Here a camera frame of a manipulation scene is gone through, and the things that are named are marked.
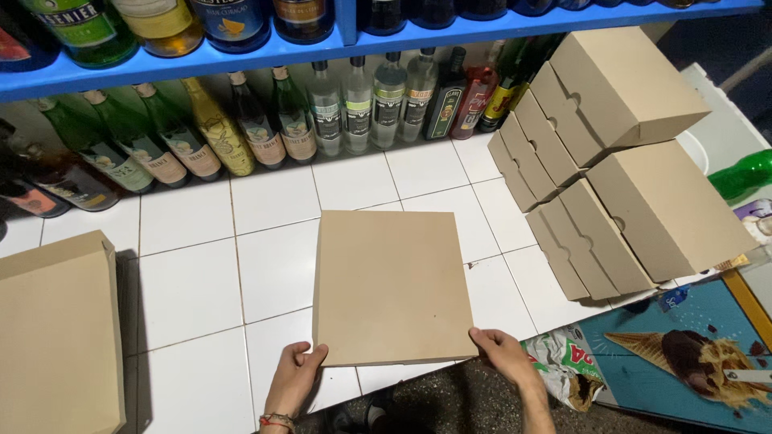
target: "shelf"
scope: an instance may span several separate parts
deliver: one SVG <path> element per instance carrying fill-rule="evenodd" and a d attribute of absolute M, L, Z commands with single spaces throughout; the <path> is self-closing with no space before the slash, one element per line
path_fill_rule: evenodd
<path fill-rule="evenodd" d="M 196 51 L 177 59 L 159 59 L 140 49 L 129 61 L 107 70 L 85 70 L 62 54 L 54 64 L 42 70 L 28 73 L 0 73 L 0 102 L 145 81 L 170 80 L 314 60 L 418 49 L 425 46 L 445 46 L 571 30 L 639 25 L 646 22 L 737 15 L 756 12 L 762 5 L 764 5 L 763 0 L 722 0 L 717 3 L 699 3 L 687 9 L 676 10 L 659 3 L 643 7 L 622 3 L 615 8 L 592 5 L 579 12 L 556 8 L 538 18 L 525 17 L 508 11 L 502 18 L 488 22 L 458 18 L 453 25 L 441 30 L 422 29 L 408 22 L 404 30 L 392 36 L 373 36 L 359 32 L 356 44 L 351 46 L 344 46 L 339 24 L 336 24 L 329 38 L 311 46 L 298 46 L 281 39 L 272 25 L 273 34 L 268 43 L 261 49 L 247 54 L 220 53 L 204 41 Z"/>

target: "left hand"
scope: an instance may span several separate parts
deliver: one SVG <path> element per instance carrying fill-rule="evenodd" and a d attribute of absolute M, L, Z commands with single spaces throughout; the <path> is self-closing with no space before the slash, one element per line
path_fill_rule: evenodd
<path fill-rule="evenodd" d="M 300 406 L 311 392 L 317 369 L 329 351 L 325 344 L 321 344 L 313 353 L 304 354 L 310 348 L 308 342 L 284 347 L 268 391 L 265 414 L 276 413 L 290 418 L 298 416 Z"/>

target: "stack of cardboard boxes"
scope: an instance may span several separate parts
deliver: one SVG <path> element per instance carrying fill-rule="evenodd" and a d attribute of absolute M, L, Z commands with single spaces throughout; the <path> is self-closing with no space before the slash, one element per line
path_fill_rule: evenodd
<path fill-rule="evenodd" d="M 708 113 L 638 27 L 572 32 L 544 63 L 488 148 L 569 300 L 757 246 L 673 139 Z"/>

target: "cardboard box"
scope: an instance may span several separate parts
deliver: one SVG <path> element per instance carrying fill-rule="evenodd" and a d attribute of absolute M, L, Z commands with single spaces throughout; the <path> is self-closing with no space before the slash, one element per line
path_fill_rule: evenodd
<path fill-rule="evenodd" d="M 313 341 L 324 366 L 477 355 L 451 212 L 322 211 Z"/>
<path fill-rule="evenodd" d="M 550 230 L 547 219 L 543 214 L 546 205 L 539 205 L 526 215 L 526 221 L 533 231 L 533 236 L 539 243 L 539 248 L 547 257 L 552 272 L 555 274 L 560 288 L 566 294 L 568 300 L 578 300 L 589 297 L 590 293 L 581 281 L 574 266 L 569 261 L 568 251 L 562 249 L 557 237 Z"/>
<path fill-rule="evenodd" d="M 637 26 L 572 32 L 550 64 L 605 147 L 667 141 L 710 113 Z"/>
<path fill-rule="evenodd" d="M 676 140 L 615 152 L 587 179 L 655 282 L 758 246 Z"/>
<path fill-rule="evenodd" d="M 544 116 L 531 90 L 526 90 L 514 113 L 554 185 L 567 187 L 579 179 L 579 168 Z"/>
<path fill-rule="evenodd" d="M 512 193 L 512 197 L 515 199 L 520 211 L 529 212 L 539 202 L 533 197 L 528 184 L 526 184 L 525 179 L 520 174 L 520 170 L 517 168 L 517 164 L 512 159 L 510 152 L 506 149 L 499 131 L 493 133 L 493 137 L 488 142 L 488 151 L 490 151 L 493 162 L 496 163 L 499 172 L 503 175 L 506 187 Z"/>
<path fill-rule="evenodd" d="M 595 300 L 616 297 L 619 292 L 606 275 L 601 264 L 591 251 L 592 244 L 584 238 L 574 226 L 563 202 L 555 198 L 543 205 L 542 215 L 555 235 L 555 240 L 562 250 L 568 254 L 568 262 L 584 284 L 585 289 Z"/>
<path fill-rule="evenodd" d="M 558 198 L 568 211 L 577 234 L 587 243 L 590 254 L 620 294 L 657 287 L 635 258 L 587 179 L 580 179 L 566 188 Z"/>
<path fill-rule="evenodd" d="M 3 432 L 125 422 L 115 249 L 101 231 L 0 259 Z"/>
<path fill-rule="evenodd" d="M 515 113 L 510 112 L 499 132 L 533 197 L 538 202 L 547 202 L 557 196 L 557 186 L 539 161 L 536 150 L 526 139 Z"/>
<path fill-rule="evenodd" d="M 541 66 L 530 89 L 577 166 L 588 168 L 608 153 L 549 62 Z"/>

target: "hand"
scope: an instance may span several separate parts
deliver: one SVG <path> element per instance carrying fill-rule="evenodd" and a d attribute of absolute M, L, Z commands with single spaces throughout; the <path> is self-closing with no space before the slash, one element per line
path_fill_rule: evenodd
<path fill-rule="evenodd" d="M 520 342 L 501 330 L 469 329 L 469 336 L 480 349 L 480 356 L 488 358 L 496 370 L 519 388 L 544 388 L 539 373 L 531 364 Z"/>
<path fill-rule="evenodd" d="M 317 369 L 329 351 L 322 344 L 313 353 L 304 354 L 310 348 L 308 342 L 296 342 L 284 347 L 268 391 L 266 414 L 276 413 L 295 418 L 300 413 L 300 406 L 311 392 Z"/>

